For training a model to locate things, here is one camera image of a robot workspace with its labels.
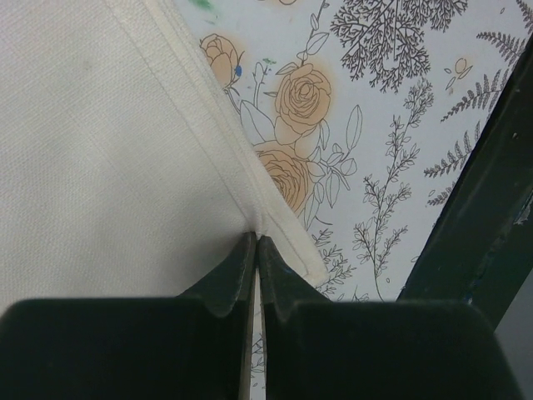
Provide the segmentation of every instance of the botanical line drawing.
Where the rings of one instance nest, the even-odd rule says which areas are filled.
[[[455,72],[456,75],[454,77],[451,77],[450,81],[448,81],[448,84],[446,85],[446,90],[450,89],[456,80],[461,80],[466,75],[468,75],[472,67],[473,67],[472,65],[470,66],[468,65],[468,62],[463,57],[459,58],[456,61],[456,65],[454,66],[454,71],[453,71]],[[453,73],[451,69],[449,68],[444,68],[444,72],[447,74]]]
[[[480,138],[480,122],[476,124],[476,129],[474,133],[474,143]],[[446,158],[441,159],[440,164],[435,164],[434,167],[429,167],[424,170],[424,175],[429,178],[436,178],[444,174],[449,174],[451,171],[455,171],[457,168],[461,170],[466,163],[466,160],[472,153],[472,146],[470,142],[470,137],[468,136],[468,131],[463,135],[463,143],[459,144],[459,141],[456,141],[454,146],[454,152],[451,150],[446,154]]]
[[[509,63],[509,67],[514,68],[520,55],[526,48],[527,40],[519,39],[501,32],[482,32],[476,36],[478,39],[484,39],[493,44],[500,53],[501,57]]]
[[[453,190],[453,187],[456,185],[456,181],[451,183],[451,186],[447,187],[443,192],[436,195],[434,198],[427,201],[427,203],[430,206],[440,206],[448,200],[448,197],[451,195],[451,191]],[[430,192],[430,196],[433,196],[435,194],[435,191]]]
[[[462,99],[453,106],[444,117],[442,117],[441,122],[444,122],[449,117],[468,108],[486,109],[490,113],[492,108],[496,105],[496,101],[498,100],[501,91],[506,86],[508,73],[509,69],[506,69],[503,78],[500,80],[501,70],[498,70],[492,78],[492,82],[489,82],[489,78],[484,74],[483,83],[476,82],[476,88],[474,90],[468,90],[466,96],[463,96]]]
[[[316,290],[327,298],[334,296],[338,287],[343,285],[346,279],[351,278],[353,271],[357,269],[348,263],[341,248],[336,244],[331,246],[332,234],[331,230],[325,229],[319,231],[318,235],[311,235],[329,273],[327,281],[316,287]],[[336,300],[341,301],[343,297],[344,294],[338,296]]]
[[[374,280],[378,297],[383,300],[380,293],[378,278],[388,268],[388,258],[391,250],[397,245],[401,236],[407,233],[407,225],[392,229],[392,234],[383,239],[396,206],[411,197],[411,185],[400,182],[400,174],[415,164],[420,149],[416,144],[407,147],[411,136],[407,136],[409,129],[418,128],[421,116],[433,105],[433,92],[431,84],[422,78],[415,86],[411,87],[404,107],[411,111],[407,122],[403,123],[400,116],[392,118],[392,132],[386,142],[386,155],[391,159],[391,164],[386,167],[386,179],[381,183],[372,175],[363,179],[365,195],[363,203],[370,203],[373,207],[373,216],[366,222],[356,223],[354,227],[354,247],[358,251],[357,259],[361,264],[371,262],[374,269]]]
[[[422,77],[431,67],[424,47],[424,30],[444,32],[468,0],[344,0],[331,22],[331,31],[344,48],[342,66],[351,80],[369,70],[372,87],[395,93],[404,78]]]
[[[259,338],[252,344],[252,378],[253,373],[265,372],[265,355],[263,351],[263,335],[259,333]]]
[[[358,288],[358,286],[356,285],[356,288],[353,291],[353,296],[351,297],[351,302],[352,303],[369,302],[370,301],[370,296],[368,296],[368,293],[364,293],[361,296],[357,296],[357,288]]]
[[[306,229],[316,220],[327,225],[317,218],[320,206],[328,203],[333,208],[341,188],[350,190],[347,179],[357,171],[351,153],[361,136],[363,121],[361,108],[355,106],[347,119],[345,143],[330,143],[326,118],[331,84],[310,62],[330,34],[320,29],[321,14],[327,7],[329,3],[323,0],[318,13],[311,14],[310,34],[305,48],[296,54],[298,61],[290,61],[275,72],[275,76],[282,77],[276,91],[262,91],[276,62],[267,57],[256,62],[250,100],[241,98],[233,87],[242,74],[241,56],[237,57],[233,45],[217,34],[202,41],[202,49],[239,113],[259,159]],[[273,99],[276,110],[273,118],[260,109],[261,94]]]
[[[237,53],[235,46],[223,36],[213,33],[202,39],[200,48],[206,55],[217,81],[224,89],[232,86],[241,76],[241,54]]]
[[[529,35],[533,33],[533,10],[523,0],[516,0],[516,3],[522,11],[525,23],[524,28],[527,31],[527,35]],[[506,87],[509,74],[526,48],[527,42],[526,37],[513,37],[502,32],[481,32],[476,37],[494,45],[498,49],[501,58],[508,64],[508,68],[503,72],[502,69],[499,69],[491,79],[489,79],[486,73],[483,74],[483,82],[476,82],[476,87],[468,90],[466,95],[442,117],[441,122],[469,108],[486,110],[488,120],[498,98],[500,98],[501,93]],[[468,132],[465,132],[462,139],[463,146],[460,145],[459,140],[456,141],[454,149],[449,150],[446,153],[446,157],[442,158],[440,163],[436,163],[434,167],[424,169],[424,175],[428,178],[436,178],[448,175],[454,171],[460,172],[465,166],[468,157],[471,155],[480,135],[481,121],[478,121],[474,133],[474,142],[471,143]],[[444,204],[454,186],[455,183],[452,183],[445,191],[427,203],[431,206]]]

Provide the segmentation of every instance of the leafy branch drawing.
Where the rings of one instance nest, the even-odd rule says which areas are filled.
[[[427,203],[430,206],[440,206],[444,203],[446,203],[446,200],[448,200],[448,197],[451,195],[451,191],[453,190],[454,186],[456,185],[456,181],[451,183],[451,186],[447,187],[443,192],[436,195],[434,198],[427,201]],[[435,194],[435,190],[432,190],[430,192],[430,196],[433,196]]]
[[[495,45],[501,57],[513,68],[520,55],[526,49],[526,39],[519,39],[501,32],[482,32],[476,36],[478,39],[484,39]]]
[[[491,102],[488,107],[490,112],[492,108],[496,105],[496,101],[500,96],[501,91],[504,89],[507,83],[507,75],[509,74],[509,69],[506,69],[503,74],[503,78],[500,81],[501,69],[496,72],[496,75],[492,78],[492,83],[489,83],[489,78],[484,74],[483,83],[476,82],[476,88],[473,90],[468,90],[466,95],[451,108],[451,110],[441,119],[441,122],[444,122],[449,117],[464,111],[468,108],[478,108],[478,109],[487,109],[487,104]]]
[[[321,169],[321,178],[315,183],[313,195],[309,197],[304,208],[303,218],[306,229],[311,226],[318,208],[325,200],[331,208],[335,206],[341,183],[346,190],[351,189],[346,178],[357,172],[357,163],[355,158],[351,157],[351,152],[356,148],[361,137],[362,124],[363,115],[361,108],[357,105],[351,110],[346,125],[346,147],[335,142],[331,146],[329,155],[324,157],[323,152],[328,149],[330,128],[326,120],[321,121],[319,145],[310,157],[310,160]]]
[[[528,34],[533,33],[533,10],[523,0],[516,0],[516,3],[522,11],[525,30],[527,30]],[[499,69],[491,80],[484,74],[483,82],[476,82],[476,87],[468,90],[466,95],[441,119],[441,122],[468,108],[486,110],[488,119],[501,92],[507,84],[509,74],[526,47],[526,38],[512,37],[502,32],[481,32],[476,37],[481,40],[486,40],[495,46],[501,58],[508,64],[508,68],[503,72],[503,75],[502,69]],[[480,130],[481,121],[478,121],[474,133],[474,145],[480,137]],[[473,148],[468,132],[465,132],[463,135],[462,142],[463,147],[460,145],[459,140],[456,141],[454,149],[447,152],[446,157],[441,159],[440,164],[437,163],[434,167],[424,169],[424,175],[428,178],[436,178],[448,175],[456,170],[460,171],[465,166],[466,160],[470,156]],[[450,187],[447,187],[445,191],[442,191],[441,194],[432,198],[427,203],[431,206],[444,204],[454,186],[455,184],[452,183]]]
[[[480,122],[476,125],[476,130],[474,133],[474,143],[476,143],[480,138]],[[424,175],[428,178],[441,177],[444,174],[449,174],[451,171],[455,171],[457,168],[462,169],[465,166],[466,160],[472,153],[472,146],[470,143],[470,138],[468,137],[468,131],[465,132],[463,136],[463,148],[459,144],[459,141],[456,141],[454,146],[455,154],[448,151],[446,154],[447,159],[442,158],[441,164],[435,164],[434,167],[429,167],[424,170]]]
[[[369,69],[372,87],[397,93],[404,78],[430,70],[423,27],[444,32],[466,7],[467,0],[344,0],[331,22],[331,31],[348,47],[342,66],[351,80]]]
[[[252,374],[265,372],[265,357],[263,351],[263,335],[252,344]]]
[[[352,303],[364,303],[370,301],[370,297],[368,296],[368,293],[364,293],[361,296],[357,296],[357,286],[355,290],[353,291],[353,296],[351,297]]]
[[[418,128],[421,116],[433,105],[431,89],[431,84],[422,78],[417,85],[411,87],[405,101],[404,107],[411,110],[407,123],[402,123],[400,117],[393,116],[392,118],[392,132],[389,133],[389,140],[386,142],[388,146],[386,155],[391,159],[391,164],[386,167],[385,182],[381,183],[372,175],[363,179],[365,183],[363,202],[370,203],[374,211],[373,216],[367,222],[359,222],[355,225],[353,250],[362,250],[356,256],[361,264],[372,263],[377,295],[381,300],[383,297],[380,293],[378,278],[388,268],[388,258],[392,248],[400,242],[401,236],[407,233],[407,226],[392,229],[392,235],[383,241],[382,239],[389,228],[395,207],[411,197],[411,186],[409,183],[399,182],[399,177],[402,172],[415,164],[420,151],[416,144],[410,148],[406,147],[411,141],[411,136],[407,136],[407,132],[410,128]]]
[[[526,2],[524,2],[524,0],[516,0],[516,3],[522,11],[522,17],[524,17],[524,23],[526,23],[524,28],[526,28],[527,33],[531,35],[533,33],[533,10],[526,4]]]
[[[319,231],[319,234],[311,235],[315,241],[315,246],[322,255],[322,260],[326,264],[329,278],[322,285],[316,287],[316,290],[327,298],[331,298],[336,294],[339,286],[344,284],[344,281],[352,277],[352,272],[356,270],[348,263],[348,259],[342,255],[342,249],[338,248],[336,244],[325,248],[331,244],[332,231],[329,229]]]
[[[311,14],[311,33],[309,33],[306,48],[296,55],[296,57],[301,60],[301,66],[303,66],[304,62],[309,58],[309,56],[313,56],[318,53],[322,46],[324,46],[324,43],[326,43],[327,38],[330,36],[328,32],[318,32],[322,10],[328,7],[330,7],[330,4],[326,2],[326,0],[322,0],[320,8],[318,9],[318,13]]]
[[[533,11],[523,0],[516,0],[516,3],[521,8],[524,22],[526,23],[525,29],[528,30],[529,34],[531,34],[533,32]],[[486,76],[486,74],[484,74],[483,83],[477,82],[475,89],[468,90],[461,101],[452,107],[451,110],[441,119],[441,122],[444,122],[449,117],[464,111],[467,108],[481,108],[485,110],[487,104],[489,104],[489,101],[490,105],[487,110],[490,113],[496,105],[498,97],[507,84],[509,73],[516,65],[520,55],[523,53],[527,40],[526,38],[512,37],[511,35],[501,32],[481,32],[476,37],[478,39],[486,40],[490,44],[494,45],[498,49],[501,57],[509,64],[509,68],[503,72],[503,77],[501,80],[501,69],[499,69],[492,78],[491,84],[489,84],[489,78]]]

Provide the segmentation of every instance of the orange rose illustration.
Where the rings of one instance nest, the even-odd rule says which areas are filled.
[[[298,158],[290,146],[275,140],[257,144],[254,149],[289,207],[299,215],[313,193],[307,165],[310,162]]]
[[[239,79],[241,56],[237,55],[237,50],[229,40],[213,33],[202,40],[200,47],[223,88],[229,88]]]
[[[287,74],[276,96],[275,134],[280,144],[294,145],[300,158],[309,158],[318,144],[318,124],[330,107],[331,86],[326,77],[306,64]]]

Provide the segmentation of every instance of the white fabric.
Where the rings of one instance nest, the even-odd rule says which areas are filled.
[[[0,2],[0,312],[173,296],[249,230],[321,258],[165,2]]]

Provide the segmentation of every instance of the floral wallpaper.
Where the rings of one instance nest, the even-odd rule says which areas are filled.
[[[175,1],[321,252],[317,289],[396,299],[533,33],[530,0]],[[256,332],[253,398],[263,370]]]

